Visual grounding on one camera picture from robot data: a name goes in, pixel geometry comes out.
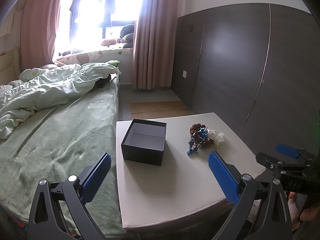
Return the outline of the person's right hand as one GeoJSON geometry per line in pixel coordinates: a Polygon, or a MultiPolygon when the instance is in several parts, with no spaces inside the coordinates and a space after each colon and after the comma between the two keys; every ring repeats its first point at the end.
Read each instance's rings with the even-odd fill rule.
{"type": "Polygon", "coordinates": [[[290,192],[288,197],[288,207],[291,218],[292,231],[299,228],[302,222],[310,222],[316,218],[319,213],[319,203],[312,204],[310,207],[303,209],[302,200],[298,194],[290,192]]]}

